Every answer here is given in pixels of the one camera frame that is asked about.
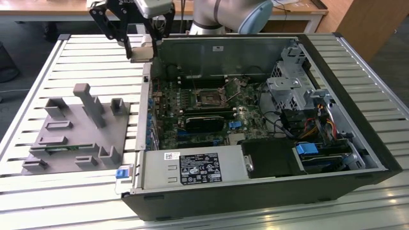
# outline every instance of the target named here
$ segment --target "power supply label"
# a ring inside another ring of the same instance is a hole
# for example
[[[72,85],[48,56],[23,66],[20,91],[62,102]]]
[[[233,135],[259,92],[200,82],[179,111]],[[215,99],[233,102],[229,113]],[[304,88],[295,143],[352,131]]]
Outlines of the power supply label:
[[[179,163],[183,185],[221,182],[217,153],[180,156]]]

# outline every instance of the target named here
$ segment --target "black chair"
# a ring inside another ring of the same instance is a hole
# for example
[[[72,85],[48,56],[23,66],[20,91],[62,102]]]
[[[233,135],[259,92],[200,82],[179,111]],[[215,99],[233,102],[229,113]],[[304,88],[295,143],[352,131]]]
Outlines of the black chair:
[[[15,62],[6,50],[3,42],[0,42],[0,83],[11,81],[16,76],[19,76],[20,71],[15,65]]]

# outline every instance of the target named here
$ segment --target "slotted metal table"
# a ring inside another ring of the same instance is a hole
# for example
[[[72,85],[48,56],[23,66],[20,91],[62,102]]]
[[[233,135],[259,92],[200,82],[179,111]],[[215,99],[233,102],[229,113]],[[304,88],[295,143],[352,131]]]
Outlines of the slotted metal table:
[[[23,176],[47,112],[48,98],[68,104],[76,83],[92,86],[100,101],[123,97],[131,118],[123,164],[135,161],[143,64],[131,64],[124,48],[103,35],[59,40],[0,143],[0,229],[404,229],[409,228],[409,110],[344,38],[309,34],[321,56],[392,151],[404,172],[336,201],[144,222],[120,200],[115,170]],[[132,35],[132,46],[143,36]],[[313,72],[317,82],[324,82]]]

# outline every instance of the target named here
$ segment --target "gray 3d printed holder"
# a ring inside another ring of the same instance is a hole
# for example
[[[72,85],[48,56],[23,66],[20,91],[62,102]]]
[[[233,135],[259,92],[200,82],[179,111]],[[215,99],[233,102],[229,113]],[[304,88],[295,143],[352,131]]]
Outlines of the gray 3d printed holder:
[[[48,112],[23,174],[48,174],[118,169],[122,165],[130,103],[122,98],[102,103],[90,95],[90,85],[76,84],[74,94],[82,104],[50,99]]]

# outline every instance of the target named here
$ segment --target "green circuit board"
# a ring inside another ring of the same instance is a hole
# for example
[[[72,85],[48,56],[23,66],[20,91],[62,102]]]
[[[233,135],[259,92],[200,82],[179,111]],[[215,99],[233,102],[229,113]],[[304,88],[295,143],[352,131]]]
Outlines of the green circuit board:
[[[257,94],[260,83],[240,85],[236,78],[220,88],[181,89],[175,82],[162,82],[160,97],[156,97],[156,116],[160,121],[160,149],[171,150],[189,148],[189,146],[231,145],[228,136],[244,134],[245,139],[268,137],[265,121],[261,118],[257,105]],[[235,118],[225,119],[223,130],[211,133],[188,134],[183,122],[187,119],[181,110],[213,108],[213,96],[223,98],[220,107],[229,107],[235,110]],[[231,122],[241,122],[241,126],[229,128]]]

